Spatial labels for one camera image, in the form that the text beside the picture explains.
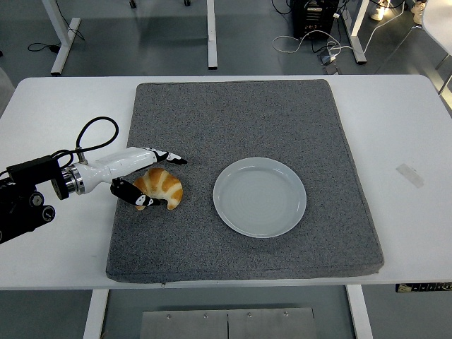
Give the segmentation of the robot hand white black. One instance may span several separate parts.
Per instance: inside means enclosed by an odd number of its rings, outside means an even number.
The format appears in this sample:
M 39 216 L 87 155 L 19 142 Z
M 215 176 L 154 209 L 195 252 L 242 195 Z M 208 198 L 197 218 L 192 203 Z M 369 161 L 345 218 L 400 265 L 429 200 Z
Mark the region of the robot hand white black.
M 167 151 L 154 148 L 130 147 L 92 162 L 89 165 L 76 163 L 69 167 L 77 194 L 90 193 L 101 183 L 108 183 L 113 195 L 143 210 L 157 206 L 161 200 L 167 209 L 175 209 L 183 197 L 182 183 L 167 170 L 153 167 L 156 162 L 166 161 L 185 165 L 186 160 Z

